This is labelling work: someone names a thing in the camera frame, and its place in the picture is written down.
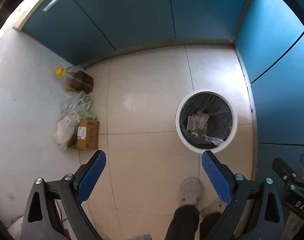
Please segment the clear printed plastic bag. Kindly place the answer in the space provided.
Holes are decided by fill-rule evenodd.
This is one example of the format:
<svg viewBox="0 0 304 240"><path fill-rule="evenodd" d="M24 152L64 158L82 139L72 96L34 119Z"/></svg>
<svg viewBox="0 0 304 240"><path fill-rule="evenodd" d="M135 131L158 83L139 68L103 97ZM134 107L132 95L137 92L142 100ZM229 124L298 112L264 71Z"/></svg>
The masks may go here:
<svg viewBox="0 0 304 240"><path fill-rule="evenodd" d="M207 134L208 121L210 115L198 111L187 118L187 131L195 137L204 136Z"/></svg>

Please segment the blue kitchen base cabinets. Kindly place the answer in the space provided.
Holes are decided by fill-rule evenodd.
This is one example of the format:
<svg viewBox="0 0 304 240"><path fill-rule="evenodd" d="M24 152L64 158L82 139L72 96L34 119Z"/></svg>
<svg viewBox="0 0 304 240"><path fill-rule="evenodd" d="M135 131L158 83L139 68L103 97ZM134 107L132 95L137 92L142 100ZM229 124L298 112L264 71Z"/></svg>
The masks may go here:
<svg viewBox="0 0 304 240"><path fill-rule="evenodd" d="M209 179L176 133L182 99L227 98L234 141L217 158L234 173L282 183L304 154L304 23L283 0L44 0L23 32L67 65L87 63L107 155L102 185Z"/></svg>

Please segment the left grey slipper shoe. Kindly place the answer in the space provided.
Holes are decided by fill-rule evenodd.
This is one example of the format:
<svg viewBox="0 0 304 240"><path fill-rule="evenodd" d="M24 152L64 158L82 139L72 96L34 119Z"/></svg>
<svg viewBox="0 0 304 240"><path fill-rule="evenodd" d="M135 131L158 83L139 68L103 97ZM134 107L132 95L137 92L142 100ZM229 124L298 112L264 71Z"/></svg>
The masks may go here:
<svg viewBox="0 0 304 240"><path fill-rule="evenodd" d="M198 207L202 197L202 184L198 178L190 177L182 181L179 187L180 206Z"/></svg>

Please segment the white plastic bag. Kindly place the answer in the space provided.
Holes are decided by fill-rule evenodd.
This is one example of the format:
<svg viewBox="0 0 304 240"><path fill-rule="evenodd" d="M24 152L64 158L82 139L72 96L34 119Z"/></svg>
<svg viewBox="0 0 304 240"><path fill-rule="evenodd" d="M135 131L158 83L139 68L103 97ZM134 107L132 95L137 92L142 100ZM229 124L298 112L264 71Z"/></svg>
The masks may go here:
<svg viewBox="0 0 304 240"><path fill-rule="evenodd" d="M74 148L77 141L77 119L66 116L57 122L57 130L52 137L60 150L66 151L68 148Z"/></svg>

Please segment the brown cardboard box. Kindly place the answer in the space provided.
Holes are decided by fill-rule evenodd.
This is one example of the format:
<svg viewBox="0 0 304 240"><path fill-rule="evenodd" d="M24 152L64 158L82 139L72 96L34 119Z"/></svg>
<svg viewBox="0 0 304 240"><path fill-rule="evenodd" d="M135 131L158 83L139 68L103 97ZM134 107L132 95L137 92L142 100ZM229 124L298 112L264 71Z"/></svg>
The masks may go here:
<svg viewBox="0 0 304 240"><path fill-rule="evenodd" d="M80 151L97 150L99 143L99 121L81 119L77 128L76 149Z"/></svg>

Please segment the green vegetables in plastic bag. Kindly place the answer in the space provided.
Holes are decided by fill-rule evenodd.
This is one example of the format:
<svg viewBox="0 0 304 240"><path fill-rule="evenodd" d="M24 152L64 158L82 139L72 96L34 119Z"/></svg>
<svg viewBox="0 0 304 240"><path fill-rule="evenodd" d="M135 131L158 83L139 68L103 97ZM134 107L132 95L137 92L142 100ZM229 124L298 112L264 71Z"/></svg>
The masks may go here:
<svg viewBox="0 0 304 240"><path fill-rule="evenodd" d="M82 119L97 120L97 116L91 112L93 100L85 92L69 92L61 104L61 112L58 120L70 118L77 122Z"/></svg>

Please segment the cooking oil bottle yellow cap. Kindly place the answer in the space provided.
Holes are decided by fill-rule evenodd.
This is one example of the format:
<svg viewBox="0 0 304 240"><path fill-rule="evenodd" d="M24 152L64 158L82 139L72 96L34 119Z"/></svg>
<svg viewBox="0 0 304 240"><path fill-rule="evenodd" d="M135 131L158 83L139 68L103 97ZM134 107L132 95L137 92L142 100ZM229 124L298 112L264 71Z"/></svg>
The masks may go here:
<svg viewBox="0 0 304 240"><path fill-rule="evenodd" d="M80 66L66 67L60 62L54 69L56 77L63 79L65 89L69 92L84 92L90 94L93 91L93 78L86 74Z"/></svg>

